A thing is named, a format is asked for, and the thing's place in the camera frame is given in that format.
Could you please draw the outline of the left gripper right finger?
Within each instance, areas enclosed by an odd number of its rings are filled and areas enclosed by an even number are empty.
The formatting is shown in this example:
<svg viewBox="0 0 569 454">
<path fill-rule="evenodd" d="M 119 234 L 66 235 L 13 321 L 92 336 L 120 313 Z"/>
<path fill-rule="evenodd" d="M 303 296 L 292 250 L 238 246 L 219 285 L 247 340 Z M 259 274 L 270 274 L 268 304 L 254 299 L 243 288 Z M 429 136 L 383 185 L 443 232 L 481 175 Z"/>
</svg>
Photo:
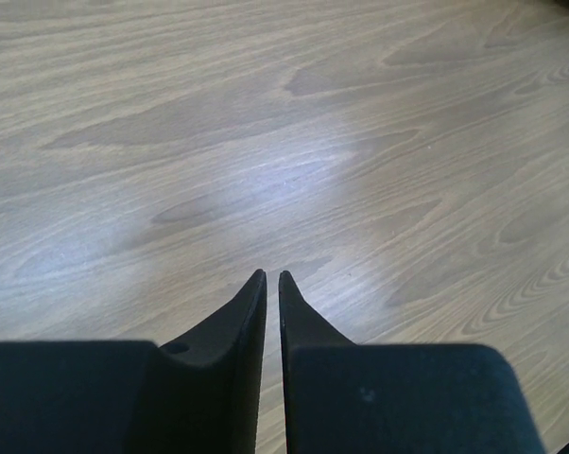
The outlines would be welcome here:
<svg viewBox="0 0 569 454">
<path fill-rule="evenodd" d="M 541 453 L 506 359 L 476 343 L 357 344 L 279 278 L 291 453 Z"/>
</svg>

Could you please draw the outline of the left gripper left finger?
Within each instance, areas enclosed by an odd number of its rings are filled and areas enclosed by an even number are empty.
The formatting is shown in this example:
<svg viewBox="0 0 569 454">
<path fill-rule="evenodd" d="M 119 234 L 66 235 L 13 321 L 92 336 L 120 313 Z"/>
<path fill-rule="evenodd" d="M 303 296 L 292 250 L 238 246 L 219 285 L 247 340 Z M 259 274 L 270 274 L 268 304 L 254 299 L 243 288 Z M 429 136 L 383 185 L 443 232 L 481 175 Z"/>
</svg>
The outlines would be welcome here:
<svg viewBox="0 0 569 454">
<path fill-rule="evenodd" d="M 0 341 L 0 453 L 251 453 L 267 277 L 163 345 Z"/>
</svg>

